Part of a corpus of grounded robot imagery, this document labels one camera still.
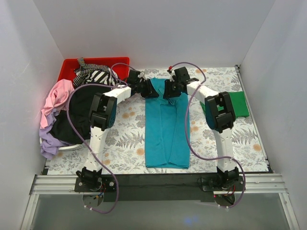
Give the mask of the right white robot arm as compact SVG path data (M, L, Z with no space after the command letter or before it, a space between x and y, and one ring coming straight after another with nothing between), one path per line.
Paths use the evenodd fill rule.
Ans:
M186 67L173 70L165 81L164 98L179 97L182 93L196 98L205 106L205 118L215 137L217 157L216 179L210 187L222 190L230 189L239 180L239 169L234 161L232 129L236 120L235 112L228 92L217 92L204 85L197 78L191 78Z

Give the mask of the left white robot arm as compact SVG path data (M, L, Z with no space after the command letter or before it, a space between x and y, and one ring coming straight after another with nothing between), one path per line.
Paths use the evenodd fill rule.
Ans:
M144 72L131 69L127 84L126 87L120 85L106 93L96 93L92 101L89 112L90 149L84 167L77 172L77 176L81 180L79 185L84 185L93 192L101 190L104 185L101 178L102 151L107 134L116 120L117 105L136 93L141 94L143 98L158 96L151 81L145 78Z

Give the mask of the teal t shirt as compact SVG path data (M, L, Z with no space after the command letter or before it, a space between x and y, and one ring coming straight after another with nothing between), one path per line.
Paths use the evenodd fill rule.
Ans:
M190 148L185 135L188 96L165 99L164 79L151 79L157 98L145 100L145 166L188 169Z

